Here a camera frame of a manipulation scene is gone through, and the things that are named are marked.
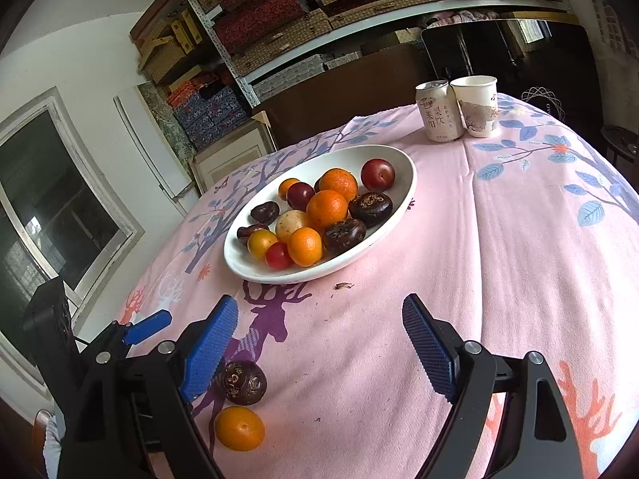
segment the tablecloth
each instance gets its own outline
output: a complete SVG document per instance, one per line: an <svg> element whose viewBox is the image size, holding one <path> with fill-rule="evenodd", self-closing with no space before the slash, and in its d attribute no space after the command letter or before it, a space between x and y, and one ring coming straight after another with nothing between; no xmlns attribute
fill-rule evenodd
<svg viewBox="0 0 639 479"><path fill-rule="evenodd" d="M229 479L412 478L450 405L438 396L401 322L417 293L433 316L493 354L541 351L564 394L584 475L599 476L639 418L639 197L567 126L499 94L501 134L436 144L415 105L348 124L243 166L198 202L139 280L121 322L173 315L133 354L175 339L223 294L240 319L225 357L268 380L252 408L260 448L215 442L225 404L194 401L205 443ZM242 281L222 253L232 220L292 166L361 143L408 153L418 185L399 226L343 270L298 285ZM337 283L352 288L335 289ZM493 396L468 477L482 477L501 415Z"/></svg>

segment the paper cup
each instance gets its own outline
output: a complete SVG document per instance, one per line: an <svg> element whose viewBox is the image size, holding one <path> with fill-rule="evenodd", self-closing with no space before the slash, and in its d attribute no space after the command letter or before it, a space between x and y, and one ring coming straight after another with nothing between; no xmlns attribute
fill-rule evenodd
<svg viewBox="0 0 639 479"><path fill-rule="evenodd" d="M455 79L450 85L455 90L468 133L481 139L498 135L497 79L472 75Z"/></svg>

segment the white oval bowl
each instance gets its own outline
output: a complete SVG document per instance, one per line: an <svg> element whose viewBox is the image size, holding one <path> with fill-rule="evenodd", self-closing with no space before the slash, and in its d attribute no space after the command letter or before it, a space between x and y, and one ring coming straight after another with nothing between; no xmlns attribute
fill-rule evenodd
<svg viewBox="0 0 639 479"><path fill-rule="evenodd" d="M360 193L366 192L360 180L360 173L362 166L371 158L383 158L395 168L395 183L385 192L393 202L393 214L383 224L369 228L362 243L335 257L325 253L319 262L308 268L293 264L289 268L276 271L271 270L266 263L253 259L247 248L237 239L239 227L248 227L255 223L255 220L250 217L254 207L273 201L280 206L280 214L290 210L288 204L277 195L280 183L287 178L296 178L313 186L326 171L340 167L355 176ZM257 283L293 284L324 277L360 259L375 243L391 233L406 212L416 186L415 164L410 156L395 147L376 144L358 145L317 156L289 169L253 196L239 212L226 234L224 259L236 275ZM276 223L277 220L270 225L273 232Z"/></svg>

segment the blue gripper pad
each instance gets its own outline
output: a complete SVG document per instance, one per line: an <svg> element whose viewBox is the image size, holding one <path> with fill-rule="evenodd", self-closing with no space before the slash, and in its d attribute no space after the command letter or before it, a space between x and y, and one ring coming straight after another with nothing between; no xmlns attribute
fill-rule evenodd
<svg viewBox="0 0 639 479"><path fill-rule="evenodd" d="M445 340L446 333L442 332L440 324L451 329L452 326L436 321L416 294L404 299L402 322L433 389L453 403L457 395L459 356L450 341ZM452 332L461 342L454 329Z"/></svg>
<svg viewBox="0 0 639 479"><path fill-rule="evenodd" d="M202 335L184 359L182 397L192 402L206 392L238 325L238 304L225 295L205 321Z"/></svg>
<svg viewBox="0 0 639 479"><path fill-rule="evenodd" d="M161 329L166 328L172 320L173 318L167 310L155 312L150 317L146 317L145 320L131 326L124 337L124 343L127 345L139 344L151 335L155 335Z"/></svg>

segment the silver bolt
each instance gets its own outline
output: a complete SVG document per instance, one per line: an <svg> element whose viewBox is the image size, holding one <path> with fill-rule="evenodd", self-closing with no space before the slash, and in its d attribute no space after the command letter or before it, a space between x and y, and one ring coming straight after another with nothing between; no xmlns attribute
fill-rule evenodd
<svg viewBox="0 0 639 479"><path fill-rule="evenodd" d="M464 349L467 353L478 354L481 352L481 344L475 342L474 340L469 340L464 344Z"/></svg>
<svg viewBox="0 0 639 479"><path fill-rule="evenodd" d="M97 357L95 357L95 361L98 364L106 364L109 360L111 360L111 353L108 351L102 351L101 353L98 353Z"/></svg>
<svg viewBox="0 0 639 479"><path fill-rule="evenodd" d="M530 354L528 355L528 358L530 358L530 361L533 364L541 364L544 361L544 356L541 353L538 353L537 351L531 351Z"/></svg>
<svg viewBox="0 0 639 479"><path fill-rule="evenodd" d="M175 342L172 340L165 340L158 344L158 352L162 354L171 354L175 350Z"/></svg>

